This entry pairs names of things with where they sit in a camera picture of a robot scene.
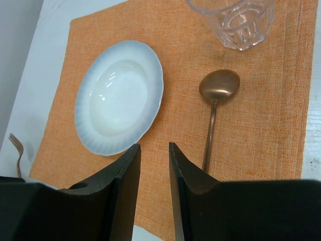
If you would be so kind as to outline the clear drinking glass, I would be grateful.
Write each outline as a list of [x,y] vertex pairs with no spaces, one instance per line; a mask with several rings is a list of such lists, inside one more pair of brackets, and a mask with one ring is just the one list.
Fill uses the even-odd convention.
[[186,1],[226,48],[246,50],[262,42],[275,19],[276,1]]

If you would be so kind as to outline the copper spoon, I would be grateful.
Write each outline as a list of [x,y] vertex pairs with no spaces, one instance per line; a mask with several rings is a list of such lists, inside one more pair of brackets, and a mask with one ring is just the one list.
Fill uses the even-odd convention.
[[209,73],[203,78],[199,85],[201,96],[211,103],[211,118],[202,166],[203,171],[206,173],[209,172],[211,160],[217,103],[235,94],[239,86],[239,75],[228,69],[216,70]]

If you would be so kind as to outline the white round plate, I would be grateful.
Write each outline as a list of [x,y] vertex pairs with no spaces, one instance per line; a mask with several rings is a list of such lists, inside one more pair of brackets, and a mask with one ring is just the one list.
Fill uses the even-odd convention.
[[163,93],[163,68],[149,45],[127,40],[108,47],[88,68],[76,96],[82,145],[102,156],[127,150],[152,126]]

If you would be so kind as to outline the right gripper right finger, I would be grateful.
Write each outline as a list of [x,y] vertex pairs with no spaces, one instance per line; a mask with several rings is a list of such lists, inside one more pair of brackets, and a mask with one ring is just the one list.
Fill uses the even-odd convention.
[[320,240],[320,182],[220,182],[169,144],[176,240]]

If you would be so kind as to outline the orange cloth placemat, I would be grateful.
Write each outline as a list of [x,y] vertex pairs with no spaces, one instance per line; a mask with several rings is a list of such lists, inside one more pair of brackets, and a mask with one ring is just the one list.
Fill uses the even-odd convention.
[[317,1],[277,1],[264,41],[245,51],[223,45],[185,1],[127,1],[71,21],[60,82],[29,176],[67,188],[113,161],[88,151],[74,124],[75,98],[91,63],[123,40],[148,44],[163,66],[158,115],[140,140],[135,224],[175,239],[169,143],[203,161],[210,105],[202,78],[217,69],[240,76],[235,95],[217,106],[210,174],[220,181],[300,177]]

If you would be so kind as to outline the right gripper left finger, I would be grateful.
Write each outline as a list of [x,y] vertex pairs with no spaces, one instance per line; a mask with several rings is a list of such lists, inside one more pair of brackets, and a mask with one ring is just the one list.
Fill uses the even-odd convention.
[[65,189],[1,177],[1,240],[131,240],[141,148]]

